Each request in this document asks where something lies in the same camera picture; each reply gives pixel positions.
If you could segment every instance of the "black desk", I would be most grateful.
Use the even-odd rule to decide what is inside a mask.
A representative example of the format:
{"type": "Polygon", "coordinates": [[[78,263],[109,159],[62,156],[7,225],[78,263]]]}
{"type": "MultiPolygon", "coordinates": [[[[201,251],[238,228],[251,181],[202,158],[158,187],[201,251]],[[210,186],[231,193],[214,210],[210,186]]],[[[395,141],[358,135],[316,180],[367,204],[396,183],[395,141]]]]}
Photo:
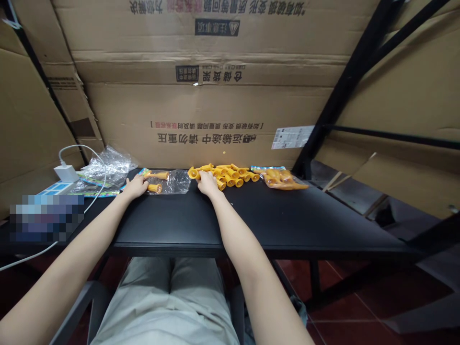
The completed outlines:
{"type": "MultiPolygon", "coordinates": [[[[132,171],[129,177],[138,171],[132,171]]],[[[246,183],[242,188],[226,188],[224,194],[270,259],[310,261],[313,302],[318,300],[318,305],[356,290],[381,271],[389,272],[395,262],[414,262],[421,257],[418,250],[313,186],[302,191],[279,191],[259,181],[246,183]],[[338,287],[321,292],[317,260],[333,259],[378,263],[336,284],[338,287]]],[[[96,200],[70,241],[112,201],[113,198],[96,200]]],[[[10,243],[8,237],[8,225],[3,226],[0,228],[2,254],[37,253],[51,244],[10,243]]],[[[67,244],[59,243],[50,251],[62,251],[67,244]]],[[[225,251],[212,204],[192,181],[185,195],[143,195],[134,200],[121,220],[108,254],[219,257],[225,256],[225,251]]],[[[287,285],[276,263],[274,266],[287,285]]]]}

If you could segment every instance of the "black metal shelf frame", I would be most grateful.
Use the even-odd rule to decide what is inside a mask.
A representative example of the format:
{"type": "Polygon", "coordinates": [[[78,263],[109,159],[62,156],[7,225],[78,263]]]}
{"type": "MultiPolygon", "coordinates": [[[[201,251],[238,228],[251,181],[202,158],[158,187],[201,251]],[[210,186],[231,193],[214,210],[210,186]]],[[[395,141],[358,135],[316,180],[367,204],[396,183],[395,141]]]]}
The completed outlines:
{"type": "MultiPolygon", "coordinates": [[[[400,13],[404,2],[404,0],[381,0],[377,5],[344,72],[321,112],[309,140],[297,158],[292,169],[295,175],[306,180],[311,180],[311,161],[315,158],[326,137],[333,130],[460,150],[460,142],[335,125],[362,77],[412,34],[420,25],[448,3],[449,0],[431,0],[393,37],[382,44],[389,28],[400,13]]],[[[452,247],[460,242],[459,229],[460,213],[453,214],[451,217],[439,222],[437,225],[407,242],[409,246],[420,251],[421,255],[417,259],[389,263],[373,261],[367,267],[353,273],[341,282],[325,290],[321,290],[320,287],[318,262],[314,260],[310,261],[312,297],[305,302],[308,311],[319,309],[362,288],[366,284],[377,281],[387,275],[394,274],[424,258],[452,247]]]]}
{"type": "Polygon", "coordinates": [[[389,28],[400,13],[404,2],[404,0],[381,0],[377,5],[344,72],[335,85],[326,106],[322,110],[309,140],[303,147],[292,168],[295,175],[306,180],[311,180],[311,161],[315,158],[326,137],[333,130],[460,150],[460,142],[455,141],[380,132],[363,128],[335,126],[337,119],[362,77],[412,34],[420,25],[426,22],[433,14],[448,3],[449,0],[431,0],[393,37],[382,44],[389,28]]]}

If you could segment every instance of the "plastic wrap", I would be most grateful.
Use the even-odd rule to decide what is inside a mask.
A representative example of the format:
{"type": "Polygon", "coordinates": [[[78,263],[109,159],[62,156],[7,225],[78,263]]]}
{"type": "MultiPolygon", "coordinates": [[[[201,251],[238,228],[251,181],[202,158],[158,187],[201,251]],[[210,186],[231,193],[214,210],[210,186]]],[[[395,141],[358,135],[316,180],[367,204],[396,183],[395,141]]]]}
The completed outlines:
{"type": "Polygon", "coordinates": [[[281,190],[307,189],[308,184],[302,182],[291,174],[284,166],[281,167],[260,167],[251,166],[254,173],[260,174],[265,184],[270,188],[281,190]]]}
{"type": "Polygon", "coordinates": [[[99,197],[116,196],[120,193],[120,187],[125,184],[128,172],[138,167],[130,155],[123,155],[110,145],[107,145],[99,156],[105,163],[105,170],[99,158],[93,156],[90,163],[78,174],[80,179],[69,194],[95,197],[104,183],[106,172],[105,187],[99,197]]]}
{"type": "Polygon", "coordinates": [[[150,170],[143,168],[139,173],[149,182],[149,195],[185,194],[190,188],[187,170],[150,170]]]}

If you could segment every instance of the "white charging cable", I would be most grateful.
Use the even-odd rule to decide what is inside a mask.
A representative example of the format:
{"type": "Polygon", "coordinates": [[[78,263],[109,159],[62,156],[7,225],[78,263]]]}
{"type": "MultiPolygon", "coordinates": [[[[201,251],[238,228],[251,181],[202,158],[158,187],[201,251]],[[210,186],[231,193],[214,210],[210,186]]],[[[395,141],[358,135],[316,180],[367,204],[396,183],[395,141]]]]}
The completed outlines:
{"type": "MultiPolygon", "coordinates": [[[[90,149],[90,150],[97,156],[97,158],[100,159],[100,161],[101,161],[102,164],[104,165],[104,183],[102,184],[102,187],[101,187],[101,190],[99,191],[99,193],[96,195],[96,197],[94,197],[94,200],[90,203],[90,205],[89,205],[89,206],[86,208],[86,210],[84,211],[84,213],[86,213],[86,212],[90,209],[90,207],[94,204],[94,202],[96,201],[97,197],[101,194],[102,190],[103,190],[104,187],[105,187],[105,181],[107,180],[107,169],[105,168],[105,163],[104,163],[104,161],[103,161],[102,158],[96,153],[96,151],[94,151],[94,150],[93,150],[92,148],[90,148],[89,146],[81,145],[81,144],[70,145],[70,146],[64,147],[61,151],[59,151],[59,160],[61,161],[61,164],[65,165],[65,162],[64,162],[64,160],[62,159],[62,156],[61,156],[61,155],[62,155],[62,152],[63,152],[64,150],[70,149],[70,148],[72,148],[72,147],[77,147],[77,146],[82,146],[82,147],[86,147],[87,149],[90,149]]],[[[28,260],[30,260],[30,259],[36,258],[37,256],[39,256],[39,255],[41,255],[41,254],[47,252],[47,251],[50,250],[51,248],[53,248],[57,243],[58,243],[57,241],[54,242],[52,245],[50,245],[48,248],[42,250],[40,253],[34,254],[34,255],[32,255],[32,256],[28,256],[28,257],[26,257],[26,258],[23,258],[23,259],[21,259],[21,260],[19,260],[19,261],[13,262],[13,263],[11,263],[11,264],[8,264],[8,265],[6,265],[6,266],[0,268],[0,272],[6,270],[6,269],[8,269],[8,268],[11,268],[11,267],[13,267],[13,266],[19,265],[19,264],[21,264],[21,263],[23,263],[23,262],[26,262],[26,261],[28,261],[28,260]]]]}

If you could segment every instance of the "white phone charger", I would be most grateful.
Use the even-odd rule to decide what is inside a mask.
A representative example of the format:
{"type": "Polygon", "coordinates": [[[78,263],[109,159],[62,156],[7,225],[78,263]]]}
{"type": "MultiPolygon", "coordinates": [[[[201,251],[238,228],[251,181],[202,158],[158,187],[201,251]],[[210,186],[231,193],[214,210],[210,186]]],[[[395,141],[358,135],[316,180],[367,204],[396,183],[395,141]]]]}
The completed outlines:
{"type": "Polygon", "coordinates": [[[62,182],[76,182],[79,179],[79,176],[75,172],[75,169],[72,165],[67,165],[62,162],[62,165],[54,168],[54,171],[59,176],[62,182]]]}

